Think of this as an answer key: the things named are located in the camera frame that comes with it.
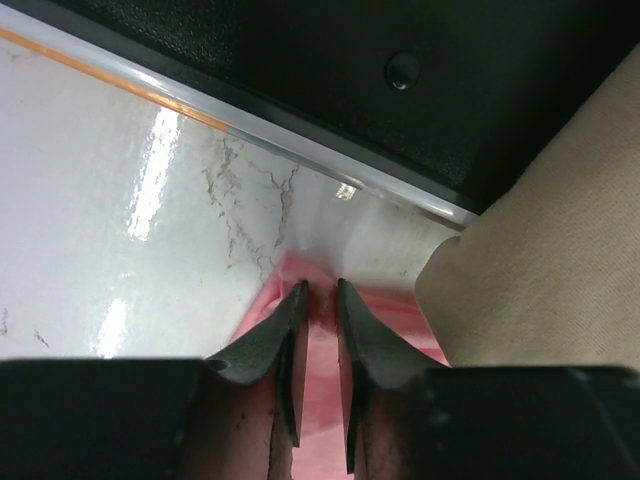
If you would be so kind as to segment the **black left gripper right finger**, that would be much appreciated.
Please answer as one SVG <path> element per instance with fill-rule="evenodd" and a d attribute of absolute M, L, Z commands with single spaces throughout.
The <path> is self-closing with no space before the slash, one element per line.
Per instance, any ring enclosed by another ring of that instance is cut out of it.
<path fill-rule="evenodd" d="M 346 467 L 357 479 L 635 479 L 639 375 L 454 367 L 337 284 Z"/>

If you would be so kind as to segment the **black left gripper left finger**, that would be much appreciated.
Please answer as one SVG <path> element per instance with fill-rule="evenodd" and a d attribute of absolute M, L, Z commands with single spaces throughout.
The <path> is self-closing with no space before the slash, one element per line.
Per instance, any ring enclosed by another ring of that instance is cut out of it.
<path fill-rule="evenodd" d="M 287 479 L 300 444 L 309 285 L 205 359 L 1 365 L 5 479 Z"/>

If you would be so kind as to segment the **pink t shirt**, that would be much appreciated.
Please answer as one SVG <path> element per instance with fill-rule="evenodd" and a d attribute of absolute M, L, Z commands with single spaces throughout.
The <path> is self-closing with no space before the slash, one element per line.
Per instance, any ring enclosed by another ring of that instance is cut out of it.
<path fill-rule="evenodd" d="M 231 339 L 238 339 L 265 319 L 302 280 L 309 282 L 311 304 L 301 446 L 293 450 L 292 477 L 351 479 L 346 468 L 339 375 L 337 277 L 301 255 L 285 254 Z M 404 340 L 431 359 L 449 364 L 413 296 L 372 288 L 359 293 L 372 313 Z"/>

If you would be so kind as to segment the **beige t shirt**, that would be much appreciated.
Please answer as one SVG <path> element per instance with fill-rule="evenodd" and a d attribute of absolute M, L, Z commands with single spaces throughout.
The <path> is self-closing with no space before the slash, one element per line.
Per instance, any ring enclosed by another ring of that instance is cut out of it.
<path fill-rule="evenodd" d="M 453 366 L 639 365 L 639 54 L 420 273 Z"/>

